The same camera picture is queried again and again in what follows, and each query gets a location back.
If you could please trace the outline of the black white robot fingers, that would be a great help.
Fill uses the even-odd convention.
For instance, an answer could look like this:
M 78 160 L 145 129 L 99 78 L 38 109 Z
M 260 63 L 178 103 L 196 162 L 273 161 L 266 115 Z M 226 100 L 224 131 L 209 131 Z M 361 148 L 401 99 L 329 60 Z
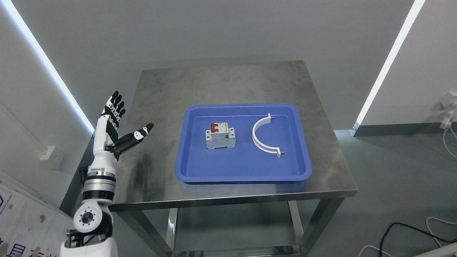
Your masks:
M 110 96 L 101 114 L 102 124 L 110 140 L 118 140 L 119 123 L 125 113 L 124 101 L 119 91 L 114 91 Z

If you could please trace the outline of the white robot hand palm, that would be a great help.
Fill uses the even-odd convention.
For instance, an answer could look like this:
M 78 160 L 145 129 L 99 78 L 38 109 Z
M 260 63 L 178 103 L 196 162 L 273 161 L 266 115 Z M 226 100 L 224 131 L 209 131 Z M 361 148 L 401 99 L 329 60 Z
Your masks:
M 97 120 L 93 143 L 93 162 L 90 168 L 113 168 L 116 163 L 114 153 L 105 150 L 106 146 L 113 146 L 112 138 L 117 139 L 117 133 L 112 123 L 115 121 L 112 115 L 101 115 Z

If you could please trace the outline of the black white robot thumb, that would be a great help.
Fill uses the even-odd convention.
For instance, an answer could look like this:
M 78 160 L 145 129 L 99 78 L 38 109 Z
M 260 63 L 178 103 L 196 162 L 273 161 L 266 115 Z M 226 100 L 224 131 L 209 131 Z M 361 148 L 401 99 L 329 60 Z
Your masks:
M 119 156 L 131 148 L 134 148 L 134 146 L 143 141 L 143 139 L 149 134 L 154 126 L 154 123 L 149 123 L 139 130 L 128 133 L 121 138 L 118 138 L 117 140 L 113 140 L 113 153 Z

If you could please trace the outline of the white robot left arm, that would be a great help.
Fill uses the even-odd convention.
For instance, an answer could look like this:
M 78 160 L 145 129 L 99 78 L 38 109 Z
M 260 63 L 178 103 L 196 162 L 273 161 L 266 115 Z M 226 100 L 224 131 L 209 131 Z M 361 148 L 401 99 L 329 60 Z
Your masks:
M 115 91 L 97 121 L 93 143 L 93 162 L 81 170 L 82 204 L 73 216 L 74 229 L 61 244 L 61 257 L 117 257 L 119 250 L 112 236 L 112 205 L 116 170 L 122 153 L 141 143 L 154 127 L 149 123 L 119 137 L 119 123 L 125 114 L 121 94 Z

